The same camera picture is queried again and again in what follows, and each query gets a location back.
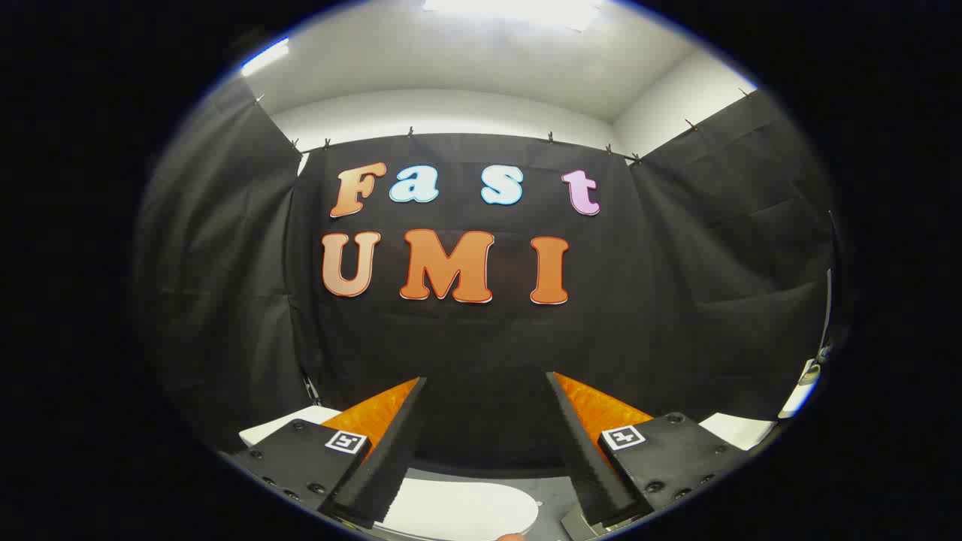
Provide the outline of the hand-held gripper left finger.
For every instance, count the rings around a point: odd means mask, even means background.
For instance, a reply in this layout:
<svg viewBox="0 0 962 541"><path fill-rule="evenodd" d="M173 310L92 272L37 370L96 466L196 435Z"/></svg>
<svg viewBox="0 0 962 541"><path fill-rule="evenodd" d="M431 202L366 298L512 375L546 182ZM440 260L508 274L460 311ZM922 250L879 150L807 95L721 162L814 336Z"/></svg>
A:
<svg viewBox="0 0 962 541"><path fill-rule="evenodd" d="M356 528L387 517L424 425L425 377L315 422L278 420L258 441L234 436L222 454L275 495Z"/></svg>

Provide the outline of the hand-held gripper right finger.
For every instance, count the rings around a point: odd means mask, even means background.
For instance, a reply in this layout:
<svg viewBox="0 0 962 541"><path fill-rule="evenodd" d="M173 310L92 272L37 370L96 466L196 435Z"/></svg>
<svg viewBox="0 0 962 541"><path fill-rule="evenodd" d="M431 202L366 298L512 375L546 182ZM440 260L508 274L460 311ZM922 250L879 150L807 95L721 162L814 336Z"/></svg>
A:
<svg viewBox="0 0 962 541"><path fill-rule="evenodd" d="M749 453L682 413L653 417L557 372L558 446L582 518L614 527L679 506L741 468Z"/></svg>

